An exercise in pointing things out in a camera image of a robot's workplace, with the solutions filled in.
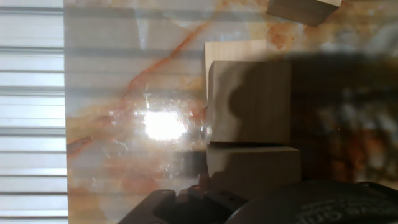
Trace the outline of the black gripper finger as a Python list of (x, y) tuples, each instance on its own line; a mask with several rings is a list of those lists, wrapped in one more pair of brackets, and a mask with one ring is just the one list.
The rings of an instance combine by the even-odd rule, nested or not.
[(211, 189), (205, 151), (182, 152), (184, 174), (198, 177), (198, 184), (180, 192), (151, 192), (118, 224), (219, 224), (226, 223), (248, 201), (226, 190)]

